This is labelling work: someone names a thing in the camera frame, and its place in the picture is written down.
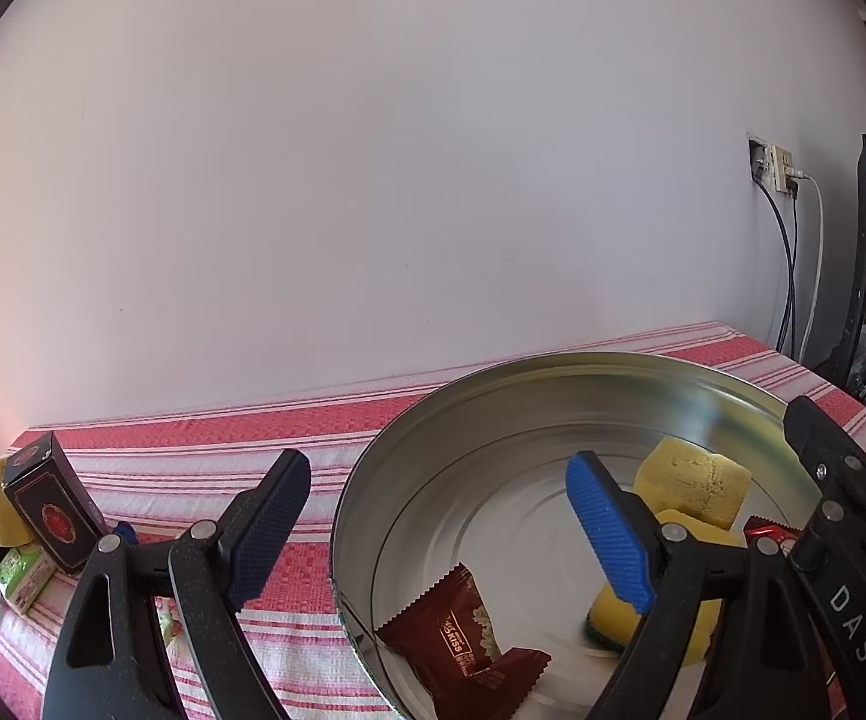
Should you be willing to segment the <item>plain yellow sponge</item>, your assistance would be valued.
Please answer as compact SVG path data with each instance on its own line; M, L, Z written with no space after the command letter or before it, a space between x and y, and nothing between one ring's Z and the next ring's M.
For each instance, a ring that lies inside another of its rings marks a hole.
M654 514L673 509L730 530L750 483L752 472L737 461L664 437L639 463L633 491Z

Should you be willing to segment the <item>green yellow scrub sponge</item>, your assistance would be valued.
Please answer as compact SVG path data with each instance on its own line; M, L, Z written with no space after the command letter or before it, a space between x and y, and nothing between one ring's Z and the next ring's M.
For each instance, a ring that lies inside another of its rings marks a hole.
M656 520L661 525L680 525L691 538L703 544L729 548L739 548L742 544L739 535L675 509L662 509L657 512ZM661 613L666 634L669 633L673 619L677 619L677 632L682 632L685 621L691 619L690 637L684 650L684 658L680 661L680 667L691 668L703 663L708 655L712 634L718 626L721 600L700 600L693 603L689 596L684 595L684 589L688 589L685 582L664 587L657 595L656 603L651 606L649 617ZM605 582L599 595L592 601L584 631L597 649L623 655L633 644L634 634L638 632L641 622L643 615L638 613L631 603L623 601L609 582Z

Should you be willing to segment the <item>white green snack packet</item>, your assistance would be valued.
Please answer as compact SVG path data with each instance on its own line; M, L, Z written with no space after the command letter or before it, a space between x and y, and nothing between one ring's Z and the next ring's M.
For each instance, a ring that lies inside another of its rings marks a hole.
M179 613L177 613L176 601L165 596L156 596L154 609L158 614L159 631L161 631L164 646L169 647L182 634L182 624Z

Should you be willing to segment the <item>striped red white tablecloth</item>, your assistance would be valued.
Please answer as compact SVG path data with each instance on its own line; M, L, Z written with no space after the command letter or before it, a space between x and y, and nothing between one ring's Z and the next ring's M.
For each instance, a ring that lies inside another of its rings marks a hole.
M719 323L21 434L6 718L866 718L866 406Z

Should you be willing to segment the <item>blue knitted sock ball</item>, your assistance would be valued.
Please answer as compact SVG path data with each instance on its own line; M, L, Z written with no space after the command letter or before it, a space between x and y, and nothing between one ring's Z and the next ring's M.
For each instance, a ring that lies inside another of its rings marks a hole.
M112 533L114 535L120 536L125 543L130 544L130 546L138 546L140 544L140 540L138 536L136 536L135 528L133 528L128 522L117 522L113 525Z

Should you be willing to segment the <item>white wall socket adapter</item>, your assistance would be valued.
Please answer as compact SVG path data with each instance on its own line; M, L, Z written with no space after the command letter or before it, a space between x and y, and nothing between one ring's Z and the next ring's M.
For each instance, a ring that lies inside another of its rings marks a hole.
M804 174L794 166L791 151L753 135L747 138L747 145L753 179L768 188L769 192L792 195Z

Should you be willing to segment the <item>round metal cookie tin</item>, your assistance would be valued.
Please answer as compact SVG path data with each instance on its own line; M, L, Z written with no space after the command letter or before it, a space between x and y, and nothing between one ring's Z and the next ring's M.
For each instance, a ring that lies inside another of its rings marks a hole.
M526 718L583 718L615 656L584 621L605 577L568 502L581 450L630 486L675 437L748 468L745 515L802 527L819 489L783 434L784 401L709 367L634 353L570 353L462 377L384 427L346 480L330 536L338 617L398 718L433 700L380 626L453 567L475 578L503 649L549 658Z

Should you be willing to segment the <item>black red carton box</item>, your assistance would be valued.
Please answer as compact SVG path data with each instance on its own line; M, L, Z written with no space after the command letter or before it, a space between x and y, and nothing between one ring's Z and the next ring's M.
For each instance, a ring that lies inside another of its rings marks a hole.
M3 493L67 574L78 574L97 541L109 533L54 433L42 434L6 458Z

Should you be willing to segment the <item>green tissue pack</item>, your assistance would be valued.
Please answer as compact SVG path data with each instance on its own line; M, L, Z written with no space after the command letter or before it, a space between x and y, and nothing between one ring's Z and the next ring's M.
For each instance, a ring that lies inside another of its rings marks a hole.
M17 614L26 614L57 571L57 564L39 543L9 550L0 562L0 593Z

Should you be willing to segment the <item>dark red snack packet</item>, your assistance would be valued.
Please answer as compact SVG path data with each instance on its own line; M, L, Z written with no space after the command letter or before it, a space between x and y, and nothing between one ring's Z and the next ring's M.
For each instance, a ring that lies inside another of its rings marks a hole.
M499 648L485 601L464 564L380 626L377 635L407 661L438 718L511 718L552 661L542 650Z

